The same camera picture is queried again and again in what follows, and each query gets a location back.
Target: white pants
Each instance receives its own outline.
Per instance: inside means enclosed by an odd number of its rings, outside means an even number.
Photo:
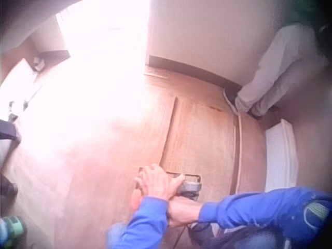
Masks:
[[[264,115],[294,85],[318,73],[327,61],[316,48],[314,30],[301,24],[283,27],[262,57],[254,79],[242,87],[237,109]]]

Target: plywood board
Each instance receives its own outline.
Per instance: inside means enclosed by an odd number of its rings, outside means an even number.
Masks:
[[[199,202],[220,201],[229,195],[233,150],[232,113],[186,98],[176,101],[161,166],[169,172],[200,175]],[[173,248],[175,241],[165,240],[162,248]]]
[[[236,193],[264,191],[267,170],[265,131],[247,113],[239,113],[240,159]]]
[[[173,104],[171,95],[155,93],[138,122],[111,122],[107,134],[76,149],[78,167],[57,222],[56,248],[106,248],[110,225],[128,222],[133,179],[140,166],[160,161]]]

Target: white wall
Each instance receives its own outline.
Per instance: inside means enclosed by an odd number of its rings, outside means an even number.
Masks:
[[[67,49],[55,16],[45,21],[31,38],[39,52]]]
[[[151,0],[149,54],[241,85],[282,25],[282,0]]]

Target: person's right hand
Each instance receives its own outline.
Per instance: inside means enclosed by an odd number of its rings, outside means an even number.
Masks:
[[[143,167],[139,177],[135,180],[139,184],[143,196],[151,196],[165,201],[173,198],[179,186],[185,180],[184,175],[170,178],[157,164]]]
[[[185,197],[174,197],[169,202],[169,226],[179,227],[197,222],[203,204]]]

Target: blue jacket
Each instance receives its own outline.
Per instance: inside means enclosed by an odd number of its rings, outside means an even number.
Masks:
[[[294,187],[268,193],[233,195],[220,203],[205,203],[199,222],[218,223],[222,228],[275,226],[288,239],[309,242],[323,223],[312,226],[305,219],[306,207],[313,201],[322,202],[332,210],[332,198],[328,194]],[[167,208],[168,202],[145,197],[114,248],[158,248],[168,226]]]

